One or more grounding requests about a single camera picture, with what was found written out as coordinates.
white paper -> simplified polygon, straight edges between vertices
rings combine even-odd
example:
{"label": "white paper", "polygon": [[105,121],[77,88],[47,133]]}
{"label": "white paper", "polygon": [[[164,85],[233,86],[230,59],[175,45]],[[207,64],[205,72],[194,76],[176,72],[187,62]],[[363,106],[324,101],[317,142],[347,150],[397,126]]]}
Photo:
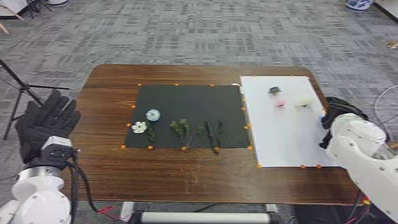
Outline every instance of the white paper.
{"label": "white paper", "polygon": [[[270,94],[278,86],[281,93]],[[318,147],[327,131],[320,99],[306,76],[242,76],[258,163],[263,167],[338,166]]]}

small flower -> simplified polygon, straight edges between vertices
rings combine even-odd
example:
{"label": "small flower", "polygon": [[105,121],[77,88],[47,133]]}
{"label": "small flower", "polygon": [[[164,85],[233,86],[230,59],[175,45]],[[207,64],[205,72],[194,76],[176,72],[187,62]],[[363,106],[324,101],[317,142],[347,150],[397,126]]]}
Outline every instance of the small flower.
{"label": "small flower", "polygon": [[151,109],[148,112],[146,112],[146,119],[150,121],[159,121],[160,119],[160,112],[159,110]]}
{"label": "small flower", "polygon": [[146,131],[146,122],[137,121],[135,125],[132,126],[134,133],[141,134]]}

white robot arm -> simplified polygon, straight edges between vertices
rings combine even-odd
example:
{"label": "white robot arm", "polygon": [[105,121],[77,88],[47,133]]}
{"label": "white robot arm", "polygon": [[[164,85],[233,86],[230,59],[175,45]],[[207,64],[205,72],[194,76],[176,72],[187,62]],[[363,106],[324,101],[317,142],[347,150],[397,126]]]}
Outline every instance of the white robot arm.
{"label": "white robot arm", "polygon": [[327,154],[390,218],[398,222],[398,157],[381,157],[386,133],[352,113],[336,117]]}
{"label": "white robot arm", "polygon": [[[63,161],[68,159],[63,157],[68,156],[68,148],[70,139],[54,136],[43,146],[43,154]],[[0,224],[70,224],[71,204],[61,193],[63,187],[61,169],[55,166],[34,166],[22,171],[13,186],[16,200],[0,209]]]}

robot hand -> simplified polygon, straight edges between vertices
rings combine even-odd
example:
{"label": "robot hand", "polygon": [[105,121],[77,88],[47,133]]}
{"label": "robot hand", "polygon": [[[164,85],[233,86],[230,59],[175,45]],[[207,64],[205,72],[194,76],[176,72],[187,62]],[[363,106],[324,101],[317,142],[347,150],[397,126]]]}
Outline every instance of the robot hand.
{"label": "robot hand", "polygon": [[70,137],[80,120],[80,112],[75,109],[77,101],[70,102],[70,98],[61,96],[57,90],[43,106],[34,101],[29,102],[25,115],[16,123],[25,164],[41,157],[41,148],[48,138],[52,136]]}

wire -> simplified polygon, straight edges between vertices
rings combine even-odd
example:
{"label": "wire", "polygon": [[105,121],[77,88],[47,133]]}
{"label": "wire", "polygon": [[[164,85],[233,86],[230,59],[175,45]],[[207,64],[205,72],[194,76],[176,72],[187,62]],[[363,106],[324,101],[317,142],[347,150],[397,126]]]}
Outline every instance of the wire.
{"label": "wire", "polygon": [[201,209],[198,209],[194,212],[201,212],[205,211],[210,207],[214,207],[217,205],[217,203],[210,204],[208,206],[205,206]]}
{"label": "wire", "polygon": [[299,223],[299,221],[297,221],[297,217],[294,216],[292,218],[290,218],[290,220],[288,220],[288,224],[292,224],[294,222],[297,222]]}
{"label": "wire", "polygon": [[107,217],[116,221],[116,222],[125,222],[121,220],[119,217],[114,217],[111,214],[107,214],[107,212],[103,212],[103,210],[107,209],[98,209],[96,208],[96,205],[95,205],[95,200],[93,200],[93,195],[91,195],[91,185],[89,185],[89,179],[87,179],[87,176],[86,176],[86,173],[84,173],[84,170],[80,169],[80,167],[77,167],[77,170],[79,170],[79,175],[82,177],[82,180],[84,180],[84,187],[86,187],[86,194],[87,194],[87,199],[89,199],[89,206],[91,206],[91,209],[96,213],[107,215]]}
{"label": "wire", "polygon": [[16,177],[18,177],[18,174],[15,176],[11,176],[11,177],[2,178],[0,181],[6,181],[6,180],[9,180],[9,179],[13,179]]}
{"label": "wire", "polygon": [[381,124],[381,126],[382,126],[382,129],[384,129],[384,131],[386,131],[386,133],[388,133],[388,136],[391,136],[391,135],[390,135],[390,131],[388,131],[388,128],[386,128],[384,123],[386,123],[390,120],[382,122],[382,119],[381,119],[381,116],[379,116],[379,102],[381,102],[381,99],[382,99],[384,95],[388,94],[388,92],[390,92],[397,87],[398,87],[398,85],[391,86],[391,87],[382,91],[382,93],[381,93],[381,95],[379,95],[379,97],[377,97],[377,100],[375,100],[375,107],[374,107],[377,121],[379,121],[379,124]]}
{"label": "wire", "polygon": [[368,215],[370,215],[370,206],[372,206],[372,204],[368,205],[366,210],[363,212],[363,215],[361,215],[361,217],[359,217],[359,219],[358,219],[354,224],[359,224],[361,221],[365,220],[365,218],[368,217]]}
{"label": "wire", "polygon": [[363,198],[363,191],[358,190],[358,198],[356,198],[356,202],[354,202],[354,205],[352,205],[352,211],[350,211],[350,215],[349,215],[345,224],[349,224],[354,221],[352,218],[354,218],[354,215],[356,215],[361,198]]}

